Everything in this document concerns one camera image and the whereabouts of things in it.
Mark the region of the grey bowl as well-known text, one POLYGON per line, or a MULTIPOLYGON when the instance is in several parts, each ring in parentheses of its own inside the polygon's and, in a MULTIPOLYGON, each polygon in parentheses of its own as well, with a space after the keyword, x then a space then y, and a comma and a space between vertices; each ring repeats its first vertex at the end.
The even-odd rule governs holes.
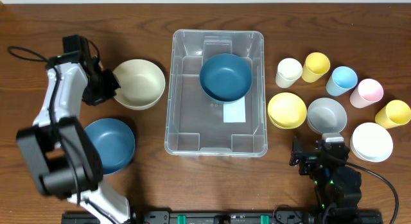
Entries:
POLYGON ((347 124, 347 113, 336 100, 319 98, 308 107, 307 123, 317 134, 340 133, 347 124))

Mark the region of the cream bowl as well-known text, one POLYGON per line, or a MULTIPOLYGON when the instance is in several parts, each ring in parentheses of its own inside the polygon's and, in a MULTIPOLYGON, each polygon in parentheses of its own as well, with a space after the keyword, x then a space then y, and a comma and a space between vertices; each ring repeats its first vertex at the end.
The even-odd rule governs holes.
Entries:
POLYGON ((166 79, 154 63, 143 60, 127 60, 113 70, 120 88, 114 99, 132 110, 146 110, 154 106, 164 93, 166 79))

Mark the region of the white bowl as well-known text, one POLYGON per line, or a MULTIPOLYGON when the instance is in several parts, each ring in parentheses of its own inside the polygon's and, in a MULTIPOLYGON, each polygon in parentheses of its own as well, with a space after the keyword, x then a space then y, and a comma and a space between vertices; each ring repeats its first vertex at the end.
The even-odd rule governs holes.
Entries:
POLYGON ((363 123, 356 127, 349 145, 359 159, 369 162, 387 160, 394 147, 391 135, 376 123, 363 123))

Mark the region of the clear plastic storage bin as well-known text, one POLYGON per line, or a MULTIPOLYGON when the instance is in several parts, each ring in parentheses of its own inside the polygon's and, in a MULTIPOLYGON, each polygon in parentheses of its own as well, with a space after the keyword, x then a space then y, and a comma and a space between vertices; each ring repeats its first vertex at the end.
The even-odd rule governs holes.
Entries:
POLYGON ((177 30, 173 34, 164 147, 172 155, 262 157, 268 150, 264 37, 258 31, 177 30), (211 57, 229 53, 252 70, 245 123, 224 123, 224 103, 201 88, 211 57))

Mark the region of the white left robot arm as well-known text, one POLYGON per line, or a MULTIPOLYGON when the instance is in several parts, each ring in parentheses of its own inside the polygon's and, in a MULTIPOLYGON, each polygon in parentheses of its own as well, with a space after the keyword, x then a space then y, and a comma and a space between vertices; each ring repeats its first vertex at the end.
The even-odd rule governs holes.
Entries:
POLYGON ((78 120, 92 78, 107 83, 114 75, 102 69, 97 56, 90 62, 56 58, 46 74, 42 108, 32 126, 16 135, 36 188, 83 207, 100 223, 133 223, 128 199, 104 180, 100 156, 78 120))

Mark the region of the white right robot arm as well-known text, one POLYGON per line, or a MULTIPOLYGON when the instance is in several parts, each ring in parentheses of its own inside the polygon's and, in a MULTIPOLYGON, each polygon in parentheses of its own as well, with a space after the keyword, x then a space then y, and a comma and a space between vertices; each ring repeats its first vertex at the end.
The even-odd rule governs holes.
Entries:
POLYGON ((291 166, 308 175, 315 183, 318 209, 304 213, 303 223, 364 223, 358 209, 362 198, 361 174, 347 166, 349 148, 337 133, 324 134, 316 152, 306 152, 293 138, 291 166))

